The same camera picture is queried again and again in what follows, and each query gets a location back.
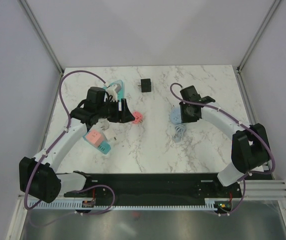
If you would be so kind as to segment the blue round power strip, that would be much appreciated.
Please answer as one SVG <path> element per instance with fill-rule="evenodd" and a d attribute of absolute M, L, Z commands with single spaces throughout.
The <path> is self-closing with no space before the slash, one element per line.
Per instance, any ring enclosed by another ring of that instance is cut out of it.
<path fill-rule="evenodd" d="M 171 123 L 174 125 L 174 130 L 175 130 L 175 134 L 173 135 L 172 139 L 175 143 L 178 143 L 182 140 L 186 132 L 186 127 L 182 123 L 181 110 L 179 107 L 175 107 L 171 110 L 169 119 Z"/>

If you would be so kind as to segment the pink cube socket adapter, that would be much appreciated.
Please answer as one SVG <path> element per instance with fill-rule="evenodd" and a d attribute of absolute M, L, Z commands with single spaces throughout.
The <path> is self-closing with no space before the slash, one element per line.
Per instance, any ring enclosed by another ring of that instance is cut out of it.
<path fill-rule="evenodd" d="M 93 146 L 98 147 L 104 141 L 104 136 L 97 130 L 93 129 L 85 135 L 85 140 Z"/>

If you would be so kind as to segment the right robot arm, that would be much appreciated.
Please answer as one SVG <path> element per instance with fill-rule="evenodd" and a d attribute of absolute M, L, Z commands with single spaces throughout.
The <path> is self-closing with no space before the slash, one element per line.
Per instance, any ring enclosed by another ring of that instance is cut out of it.
<path fill-rule="evenodd" d="M 217 174 L 212 191 L 218 197 L 230 191 L 230 185 L 241 180 L 253 169 L 270 161 L 270 148 L 265 127 L 242 123 L 225 111 L 210 96 L 202 97 L 191 85 L 180 90 L 179 103 L 183 123 L 205 120 L 231 139 L 231 163 Z"/>

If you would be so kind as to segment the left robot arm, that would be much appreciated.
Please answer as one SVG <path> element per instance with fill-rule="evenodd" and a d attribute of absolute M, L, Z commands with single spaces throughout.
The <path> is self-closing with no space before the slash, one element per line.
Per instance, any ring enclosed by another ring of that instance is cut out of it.
<path fill-rule="evenodd" d="M 57 173 L 63 159 L 100 119 L 122 124 L 135 119 L 125 98 L 114 100 L 106 89 L 100 87 L 91 87 L 86 99 L 67 116 L 67 122 L 55 140 L 34 157 L 24 157 L 19 162 L 19 186 L 26 198 L 32 196 L 51 203 L 68 192 L 89 196 L 93 185 L 84 173 Z"/>

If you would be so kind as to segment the black cube socket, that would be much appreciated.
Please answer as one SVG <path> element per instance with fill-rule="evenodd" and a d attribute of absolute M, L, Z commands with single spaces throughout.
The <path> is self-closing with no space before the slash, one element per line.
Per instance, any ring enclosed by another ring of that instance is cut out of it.
<path fill-rule="evenodd" d="M 150 78 L 142 78 L 140 79 L 140 91 L 142 93 L 150 93 L 152 91 L 152 82 Z"/>

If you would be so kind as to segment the teal triangular power strip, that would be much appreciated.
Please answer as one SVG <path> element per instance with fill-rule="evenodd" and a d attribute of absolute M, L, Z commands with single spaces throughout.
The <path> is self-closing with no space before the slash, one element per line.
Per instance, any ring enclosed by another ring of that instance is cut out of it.
<path fill-rule="evenodd" d="M 112 82 L 107 88 L 106 92 L 112 96 L 113 101 L 120 101 L 124 98 L 124 83 L 122 80 Z"/>

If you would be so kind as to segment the coral square adapter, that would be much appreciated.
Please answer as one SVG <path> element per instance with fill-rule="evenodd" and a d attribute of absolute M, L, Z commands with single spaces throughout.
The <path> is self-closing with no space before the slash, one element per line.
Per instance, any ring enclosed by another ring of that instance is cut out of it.
<path fill-rule="evenodd" d="M 143 122 L 144 116 L 140 112 L 134 111 L 132 115 L 134 116 L 133 124 L 137 125 Z"/>

